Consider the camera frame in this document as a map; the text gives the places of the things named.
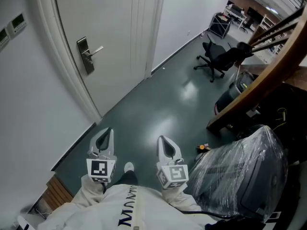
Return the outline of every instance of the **thermostat screen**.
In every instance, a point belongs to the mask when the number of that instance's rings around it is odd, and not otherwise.
[[[13,27],[16,28],[22,22],[24,22],[24,17],[23,14],[20,14],[15,19],[12,20]]]
[[[7,36],[5,29],[0,32],[0,42]]]

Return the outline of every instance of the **brown wall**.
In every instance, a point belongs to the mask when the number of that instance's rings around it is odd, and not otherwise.
[[[246,16],[248,16],[246,14],[248,11],[248,8],[251,7],[254,10],[256,10],[259,14],[261,14],[262,16],[266,14],[267,17],[274,23],[277,23],[280,21],[275,15],[273,15],[270,11],[268,11],[265,7],[263,7],[260,3],[256,2],[255,0],[230,0],[230,1],[233,2],[236,6],[244,9]]]

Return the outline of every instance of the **door frame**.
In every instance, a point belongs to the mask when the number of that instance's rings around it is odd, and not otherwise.
[[[155,0],[153,28],[151,32],[144,79],[151,76],[151,71],[153,68],[153,57],[158,36],[163,1],[164,0]],[[41,16],[43,26],[42,31],[45,34],[44,36],[48,43],[50,55],[56,62],[55,67],[60,72],[64,84],[90,120],[93,123],[100,123],[103,117],[99,114],[89,92],[86,89],[81,75],[79,74],[64,34],[56,0],[36,0],[36,3]]]

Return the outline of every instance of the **white door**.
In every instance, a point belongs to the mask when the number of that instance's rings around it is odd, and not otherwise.
[[[79,73],[104,116],[145,78],[155,0],[56,1]],[[103,46],[91,56],[94,70],[86,69],[77,45],[84,37],[89,53]]]

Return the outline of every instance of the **white sweatshirt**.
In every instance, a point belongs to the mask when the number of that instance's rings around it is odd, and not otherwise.
[[[203,230],[206,224],[216,223],[208,215],[179,211],[201,211],[193,197],[183,193],[186,187],[184,184],[161,194],[122,184],[103,194],[102,185],[85,175],[72,202],[56,209],[38,230]]]

